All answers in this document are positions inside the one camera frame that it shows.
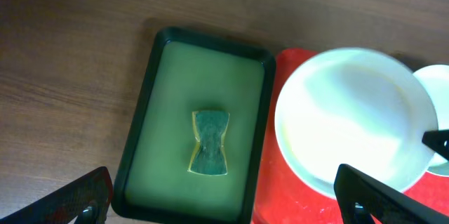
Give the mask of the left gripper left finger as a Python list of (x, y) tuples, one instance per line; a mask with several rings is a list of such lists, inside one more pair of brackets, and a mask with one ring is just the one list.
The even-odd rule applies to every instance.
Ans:
[(1, 222), (103, 224), (112, 196), (109, 171), (101, 166), (2, 218)]

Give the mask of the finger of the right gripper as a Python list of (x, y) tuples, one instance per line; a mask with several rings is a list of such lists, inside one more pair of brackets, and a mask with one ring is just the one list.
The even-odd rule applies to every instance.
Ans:
[(449, 130), (425, 131), (422, 136), (422, 143), (441, 155), (446, 160), (449, 159), (448, 151)]

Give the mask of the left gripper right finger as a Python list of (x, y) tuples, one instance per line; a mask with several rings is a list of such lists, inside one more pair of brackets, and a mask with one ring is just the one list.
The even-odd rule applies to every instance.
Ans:
[(444, 224), (448, 217), (348, 164), (338, 167), (334, 191), (344, 224)]

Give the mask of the mint green plate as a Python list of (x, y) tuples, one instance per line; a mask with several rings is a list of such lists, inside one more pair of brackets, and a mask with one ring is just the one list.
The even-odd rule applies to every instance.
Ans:
[[(438, 129), (448, 129), (448, 66), (430, 65), (413, 73), (423, 85), (434, 105)], [(437, 176), (448, 177), (448, 160), (435, 153), (427, 170)]]

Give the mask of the white plate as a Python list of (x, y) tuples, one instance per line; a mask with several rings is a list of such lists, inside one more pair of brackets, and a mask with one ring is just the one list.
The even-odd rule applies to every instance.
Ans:
[(341, 164), (399, 192), (412, 187), (434, 156), (422, 137), (438, 129), (438, 120), (425, 88), (402, 62), (367, 48), (336, 48), (289, 76), (274, 128), (291, 171), (334, 198)]

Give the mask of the green yellow sponge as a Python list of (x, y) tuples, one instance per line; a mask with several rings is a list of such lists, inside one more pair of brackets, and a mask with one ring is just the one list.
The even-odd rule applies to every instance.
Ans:
[(205, 176), (225, 176), (228, 173), (224, 141), (230, 114), (223, 110), (192, 112), (192, 128), (196, 145), (188, 172)]

